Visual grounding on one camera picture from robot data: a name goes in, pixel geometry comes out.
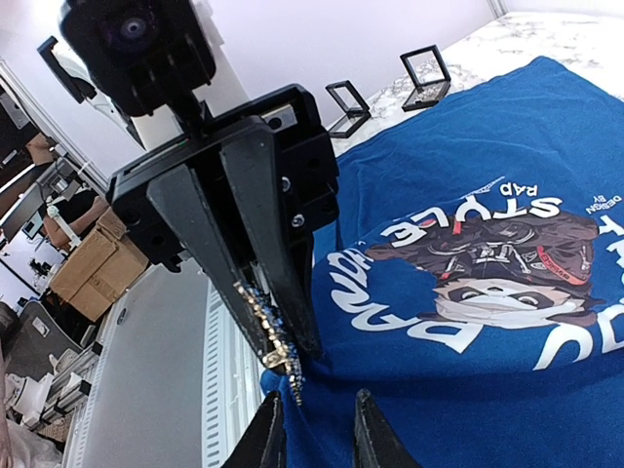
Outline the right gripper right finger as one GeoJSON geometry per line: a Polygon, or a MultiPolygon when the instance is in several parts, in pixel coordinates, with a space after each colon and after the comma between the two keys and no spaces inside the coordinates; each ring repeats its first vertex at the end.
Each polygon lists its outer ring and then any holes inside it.
{"type": "Polygon", "coordinates": [[[419,468],[368,389],[357,393],[353,466],[419,468]]]}

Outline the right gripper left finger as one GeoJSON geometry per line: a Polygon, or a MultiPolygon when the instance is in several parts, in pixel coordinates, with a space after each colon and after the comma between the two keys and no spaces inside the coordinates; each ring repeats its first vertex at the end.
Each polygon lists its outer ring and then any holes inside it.
{"type": "Polygon", "coordinates": [[[284,468],[287,435],[284,406],[278,391],[270,392],[255,413],[223,468],[284,468]]]}

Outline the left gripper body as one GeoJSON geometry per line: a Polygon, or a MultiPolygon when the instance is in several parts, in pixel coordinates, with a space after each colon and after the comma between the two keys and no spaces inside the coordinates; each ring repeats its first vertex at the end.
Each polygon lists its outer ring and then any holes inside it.
{"type": "Polygon", "coordinates": [[[239,263],[255,259],[220,158],[226,130],[248,117],[260,118],[273,138],[280,221],[297,267],[313,249],[314,231],[336,220],[339,170],[329,133],[314,97],[288,85],[209,120],[203,137],[176,136],[114,174],[107,200],[152,263],[177,272],[181,262],[181,241],[147,198],[149,182],[180,165],[197,173],[239,263]]]}

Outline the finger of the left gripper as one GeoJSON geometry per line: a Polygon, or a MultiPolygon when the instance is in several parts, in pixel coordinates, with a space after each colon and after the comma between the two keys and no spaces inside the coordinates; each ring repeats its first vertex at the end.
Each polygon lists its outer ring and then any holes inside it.
{"type": "Polygon", "coordinates": [[[182,246],[202,267],[261,361],[272,350],[258,319],[234,289],[244,276],[219,228],[195,171],[177,166],[148,182],[146,196],[182,246]]]}
{"type": "Polygon", "coordinates": [[[298,278],[283,215],[275,143],[264,129],[245,129],[222,145],[221,161],[231,192],[273,298],[298,349],[312,359],[322,343],[309,293],[298,278]]]}

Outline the sparkly flower brooch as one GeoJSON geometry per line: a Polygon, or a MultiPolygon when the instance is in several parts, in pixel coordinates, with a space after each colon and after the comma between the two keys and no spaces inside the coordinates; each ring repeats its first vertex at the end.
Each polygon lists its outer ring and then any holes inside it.
{"type": "Polygon", "coordinates": [[[263,292],[252,285],[237,282],[234,289],[258,319],[264,334],[268,338],[272,350],[261,357],[261,362],[269,370],[278,367],[284,369],[287,376],[292,398],[301,407],[303,404],[302,390],[304,377],[296,345],[280,316],[278,307],[273,303],[269,293],[263,292]]]}

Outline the blue printed t-shirt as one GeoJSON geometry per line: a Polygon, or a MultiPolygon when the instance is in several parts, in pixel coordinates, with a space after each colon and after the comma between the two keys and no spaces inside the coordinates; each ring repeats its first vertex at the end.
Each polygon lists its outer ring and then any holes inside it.
{"type": "Polygon", "coordinates": [[[545,57],[338,158],[291,467],[368,389],[424,467],[623,463],[623,104],[545,57]]]}

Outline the silver brooch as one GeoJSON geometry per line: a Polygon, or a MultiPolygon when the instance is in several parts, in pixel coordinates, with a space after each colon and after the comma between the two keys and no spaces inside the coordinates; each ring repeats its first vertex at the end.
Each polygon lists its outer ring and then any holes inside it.
{"type": "Polygon", "coordinates": [[[419,98],[423,100],[433,100],[439,93],[441,84],[425,86],[418,92],[419,98]]]}

